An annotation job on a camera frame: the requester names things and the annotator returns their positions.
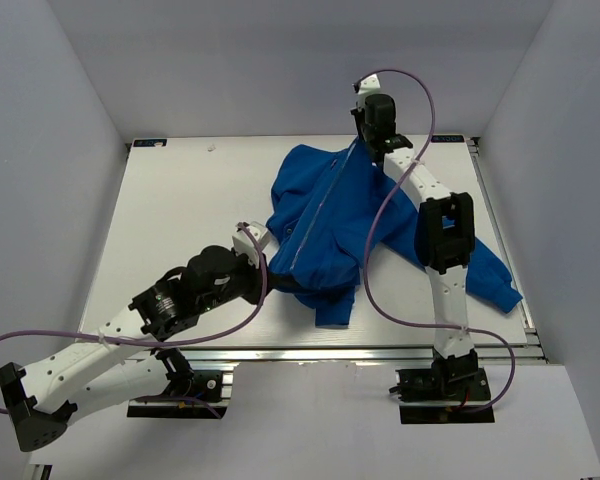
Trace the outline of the blue zip-up jacket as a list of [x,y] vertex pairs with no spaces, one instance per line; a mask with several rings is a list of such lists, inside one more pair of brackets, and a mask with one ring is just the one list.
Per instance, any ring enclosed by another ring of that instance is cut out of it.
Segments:
[[[374,217],[395,183],[359,142],[330,152],[308,145],[284,158],[271,187],[266,226],[278,250],[270,271],[282,290],[313,310],[316,327],[346,327],[361,283],[365,242]],[[375,229],[371,248],[384,244],[415,267],[417,210],[398,191]]]

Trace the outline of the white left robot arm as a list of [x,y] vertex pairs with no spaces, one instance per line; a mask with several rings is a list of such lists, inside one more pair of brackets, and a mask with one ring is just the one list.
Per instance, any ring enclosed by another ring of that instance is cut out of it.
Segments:
[[245,253],[209,246],[136,295],[96,331],[95,342],[76,342],[29,365],[4,365],[0,390],[20,450],[43,448],[76,421],[127,400],[217,401],[219,389],[164,342],[230,301],[257,304],[273,289],[297,285]]

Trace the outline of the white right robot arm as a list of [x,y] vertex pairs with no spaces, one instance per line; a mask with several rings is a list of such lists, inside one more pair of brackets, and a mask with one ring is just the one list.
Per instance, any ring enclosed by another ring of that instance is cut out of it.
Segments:
[[371,159],[395,182],[374,217],[364,255],[370,253],[389,201],[398,191],[404,192],[417,209],[414,249],[425,267],[433,298],[430,327],[436,333],[431,384],[439,396],[455,398],[478,372],[466,302],[467,271],[476,244],[472,197],[449,190],[414,155],[411,142],[397,132],[391,96],[360,93],[354,118]]

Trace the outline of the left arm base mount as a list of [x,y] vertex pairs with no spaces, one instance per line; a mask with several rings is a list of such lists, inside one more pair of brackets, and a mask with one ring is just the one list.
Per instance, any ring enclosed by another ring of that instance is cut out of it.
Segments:
[[193,377],[182,386],[168,387],[152,400],[128,403],[128,418],[221,420],[226,414],[233,386],[233,368],[193,367]]

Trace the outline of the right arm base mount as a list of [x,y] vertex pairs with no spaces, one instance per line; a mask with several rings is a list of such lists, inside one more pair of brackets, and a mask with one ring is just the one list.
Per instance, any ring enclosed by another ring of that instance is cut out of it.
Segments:
[[401,369],[389,395],[399,403],[403,425],[491,424],[493,408],[475,412],[491,401],[486,372],[443,388],[430,369]]

